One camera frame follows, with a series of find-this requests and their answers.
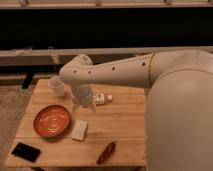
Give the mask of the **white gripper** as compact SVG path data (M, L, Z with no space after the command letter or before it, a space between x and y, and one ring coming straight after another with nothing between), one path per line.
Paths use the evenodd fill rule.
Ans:
M96 104L93 102L93 92L91 87L88 84L81 84L81 85L71 85L70 86L72 91L72 100L73 103L76 105L72 106L72 112L76 113L79 106L87 106L90 104L90 108L94 113L96 113Z

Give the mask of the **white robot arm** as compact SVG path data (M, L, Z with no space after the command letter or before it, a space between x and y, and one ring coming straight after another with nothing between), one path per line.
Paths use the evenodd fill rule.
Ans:
M78 55L59 71L79 98L82 84L148 90L145 142L148 171L213 171L213 54L152 53L94 65Z

